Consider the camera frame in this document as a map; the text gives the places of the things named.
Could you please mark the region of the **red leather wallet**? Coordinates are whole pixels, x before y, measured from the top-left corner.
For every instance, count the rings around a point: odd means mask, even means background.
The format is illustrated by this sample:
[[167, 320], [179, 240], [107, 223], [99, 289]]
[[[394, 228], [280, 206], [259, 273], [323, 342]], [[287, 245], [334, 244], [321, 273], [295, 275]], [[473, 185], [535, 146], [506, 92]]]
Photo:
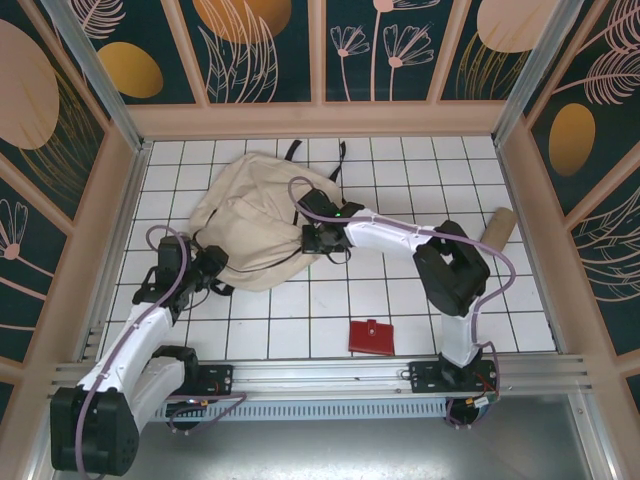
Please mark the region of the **red leather wallet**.
[[350, 352], [393, 356], [394, 327], [374, 319], [350, 323], [348, 349]]

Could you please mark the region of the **wall panel small orange oval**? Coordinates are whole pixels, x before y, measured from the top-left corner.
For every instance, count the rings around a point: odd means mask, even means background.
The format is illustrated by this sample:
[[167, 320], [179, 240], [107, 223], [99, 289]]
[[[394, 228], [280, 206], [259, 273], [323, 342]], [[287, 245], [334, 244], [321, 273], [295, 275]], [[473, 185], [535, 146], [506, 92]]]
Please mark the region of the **wall panel small orange oval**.
[[127, 105], [195, 102], [161, 0], [68, 0]]

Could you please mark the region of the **beige canvas backpack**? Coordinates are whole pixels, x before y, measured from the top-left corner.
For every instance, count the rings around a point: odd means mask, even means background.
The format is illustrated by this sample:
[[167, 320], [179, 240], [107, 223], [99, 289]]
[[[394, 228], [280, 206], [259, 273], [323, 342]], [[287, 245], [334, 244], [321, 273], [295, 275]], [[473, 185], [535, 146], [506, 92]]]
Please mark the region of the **beige canvas backpack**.
[[247, 153], [227, 165], [213, 181], [189, 219], [194, 244], [221, 248], [228, 260], [218, 280], [234, 289], [272, 289], [320, 260], [302, 251], [301, 216], [288, 193], [296, 176], [309, 179], [329, 199], [343, 205], [336, 183], [341, 169], [323, 176], [296, 163], [294, 141], [283, 159]]

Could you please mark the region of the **wall panel large pink circle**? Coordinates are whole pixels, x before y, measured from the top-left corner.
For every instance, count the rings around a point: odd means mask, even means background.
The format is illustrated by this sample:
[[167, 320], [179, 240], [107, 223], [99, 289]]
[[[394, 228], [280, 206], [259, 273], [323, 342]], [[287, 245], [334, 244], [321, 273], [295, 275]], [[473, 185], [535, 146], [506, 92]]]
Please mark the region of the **wall panel large pink circle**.
[[0, 182], [78, 224], [104, 122], [19, 0], [0, 0]]

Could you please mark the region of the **wall panel pink flower stems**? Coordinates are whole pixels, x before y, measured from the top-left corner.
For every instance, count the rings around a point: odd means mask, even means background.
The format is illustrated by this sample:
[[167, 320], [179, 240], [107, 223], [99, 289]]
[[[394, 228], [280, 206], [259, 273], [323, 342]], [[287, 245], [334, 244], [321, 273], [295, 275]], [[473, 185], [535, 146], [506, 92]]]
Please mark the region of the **wall panel pink flower stems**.
[[26, 361], [66, 242], [66, 233], [0, 176], [1, 360]]

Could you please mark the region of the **wall panel two pink flowers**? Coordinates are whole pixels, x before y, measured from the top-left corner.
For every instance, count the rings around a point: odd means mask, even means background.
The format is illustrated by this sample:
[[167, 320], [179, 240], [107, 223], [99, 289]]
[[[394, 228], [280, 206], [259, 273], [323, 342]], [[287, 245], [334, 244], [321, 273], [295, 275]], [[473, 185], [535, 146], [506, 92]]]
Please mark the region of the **wall panel two pink flowers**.
[[325, 99], [423, 98], [448, 13], [443, 0], [326, 0]]

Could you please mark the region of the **wall panel orange circle feathers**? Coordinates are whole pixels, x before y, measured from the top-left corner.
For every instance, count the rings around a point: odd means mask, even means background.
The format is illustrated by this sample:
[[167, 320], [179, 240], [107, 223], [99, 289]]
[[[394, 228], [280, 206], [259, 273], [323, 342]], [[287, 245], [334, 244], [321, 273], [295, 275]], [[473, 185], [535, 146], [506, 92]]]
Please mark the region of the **wall panel orange circle feathers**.
[[211, 104], [311, 100], [308, 0], [179, 0]]

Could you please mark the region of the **aluminium side rail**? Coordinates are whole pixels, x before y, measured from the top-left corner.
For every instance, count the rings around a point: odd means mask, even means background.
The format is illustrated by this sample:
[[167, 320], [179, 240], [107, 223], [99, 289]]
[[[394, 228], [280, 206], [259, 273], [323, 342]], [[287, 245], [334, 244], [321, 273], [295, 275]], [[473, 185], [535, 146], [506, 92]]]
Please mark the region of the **aluminium side rail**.
[[117, 284], [123, 267], [128, 235], [152, 147], [152, 142], [144, 141], [133, 159], [112, 232], [98, 271], [87, 315], [71, 360], [72, 364], [94, 361], [101, 350], [102, 340], [105, 336], [104, 329], [108, 326], [111, 309], [117, 295]]
[[544, 166], [528, 144], [500, 147], [497, 153], [554, 341], [561, 353], [568, 353], [571, 341], [563, 331], [563, 304], [556, 277], [560, 266], [555, 263], [559, 259], [555, 247], [563, 240], [557, 200]]

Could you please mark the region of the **wall panel orange oval fern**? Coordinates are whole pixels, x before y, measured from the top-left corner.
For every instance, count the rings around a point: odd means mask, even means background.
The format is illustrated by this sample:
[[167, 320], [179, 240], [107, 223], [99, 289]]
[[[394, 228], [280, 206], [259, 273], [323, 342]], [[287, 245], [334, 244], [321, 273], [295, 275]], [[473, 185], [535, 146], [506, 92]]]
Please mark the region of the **wall panel orange oval fern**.
[[640, 143], [640, 0], [600, 0], [552, 64], [530, 133], [569, 214]]

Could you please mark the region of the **brown cardboard tube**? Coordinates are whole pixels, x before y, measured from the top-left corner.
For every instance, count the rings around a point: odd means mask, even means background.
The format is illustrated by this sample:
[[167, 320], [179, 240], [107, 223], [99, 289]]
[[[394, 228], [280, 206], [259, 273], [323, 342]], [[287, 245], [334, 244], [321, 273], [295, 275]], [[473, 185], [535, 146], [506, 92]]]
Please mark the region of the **brown cardboard tube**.
[[516, 214], [509, 208], [500, 207], [492, 215], [481, 238], [481, 242], [502, 251], [517, 223]]

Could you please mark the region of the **wall panel pink circle gold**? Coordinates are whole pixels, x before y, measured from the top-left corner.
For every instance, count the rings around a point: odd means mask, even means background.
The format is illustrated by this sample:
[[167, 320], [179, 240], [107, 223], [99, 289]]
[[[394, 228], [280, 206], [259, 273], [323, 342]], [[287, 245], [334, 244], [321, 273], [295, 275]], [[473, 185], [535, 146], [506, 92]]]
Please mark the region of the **wall panel pink circle gold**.
[[556, 0], [471, 0], [441, 99], [507, 99], [555, 4]]

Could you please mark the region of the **aluminium frame post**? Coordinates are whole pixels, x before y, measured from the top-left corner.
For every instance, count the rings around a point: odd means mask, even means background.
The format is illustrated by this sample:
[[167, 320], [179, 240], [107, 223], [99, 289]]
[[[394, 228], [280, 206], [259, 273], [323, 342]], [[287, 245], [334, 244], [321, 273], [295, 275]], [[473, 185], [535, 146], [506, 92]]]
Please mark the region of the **aluminium frame post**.
[[493, 145], [497, 150], [502, 148], [536, 88], [543, 82], [544, 76], [558, 56], [570, 30], [574, 25], [580, 25], [578, 18], [584, 9], [583, 5], [593, 1], [558, 0], [556, 3], [536, 45], [517, 77], [492, 131]]
[[55, 480], [51, 463], [50, 402], [44, 406], [27, 456], [21, 480]]
[[62, 51], [135, 152], [150, 144], [140, 134], [121, 93], [99, 59], [93, 44], [108, 39], [126, 17], [124, 0], [34, 0]]
[[568, 395], [578, 436], [593, 480], [620, 480], [617, 458], [591, 393]]

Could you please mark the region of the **grey metal base plate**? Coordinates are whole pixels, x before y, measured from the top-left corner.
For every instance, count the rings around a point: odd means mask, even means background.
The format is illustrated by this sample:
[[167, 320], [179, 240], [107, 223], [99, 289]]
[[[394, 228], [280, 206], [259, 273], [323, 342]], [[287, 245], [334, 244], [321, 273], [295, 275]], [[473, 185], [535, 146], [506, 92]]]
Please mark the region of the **grey metal base plate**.
[[440, 420], [228, 422], [191, 437], [149, 427], [125, 480], [592, 480], [567, 434], [497, 442]]

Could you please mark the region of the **long aluminium base rail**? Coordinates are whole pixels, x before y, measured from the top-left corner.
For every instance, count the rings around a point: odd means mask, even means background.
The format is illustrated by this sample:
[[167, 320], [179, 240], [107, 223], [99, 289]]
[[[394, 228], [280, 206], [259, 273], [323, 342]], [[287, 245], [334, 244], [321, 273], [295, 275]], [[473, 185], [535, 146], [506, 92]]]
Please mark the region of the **long aluminium base rail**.
[[491, 366], [483, 359], [462, 387], [440, 377], [436, 357], [351, 358], [300, 361], [203, 362], [190, 378], [182, 361], [160, 357], [102, 373], [94, 363], [63, 364], [51, 390], [119, 391], [127, 400], [144, 395], [148, 404], [246, 394], [251, 401], [377, 399], [393, 396], [463, 397], [496, 390], [501, 396], [565, 394], [588, 390], [592, 382], [575, 355], [507, 354]]

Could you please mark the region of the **wall panel pink fern leaves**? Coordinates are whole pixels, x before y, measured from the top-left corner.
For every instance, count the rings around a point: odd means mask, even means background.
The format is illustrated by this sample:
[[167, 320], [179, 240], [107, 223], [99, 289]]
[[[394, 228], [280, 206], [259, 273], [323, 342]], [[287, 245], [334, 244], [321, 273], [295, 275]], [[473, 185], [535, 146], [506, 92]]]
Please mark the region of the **wall panel pink fern leaves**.
[[640, 349], [640, 180], [620, 184], [572, 237], [615, 354]]

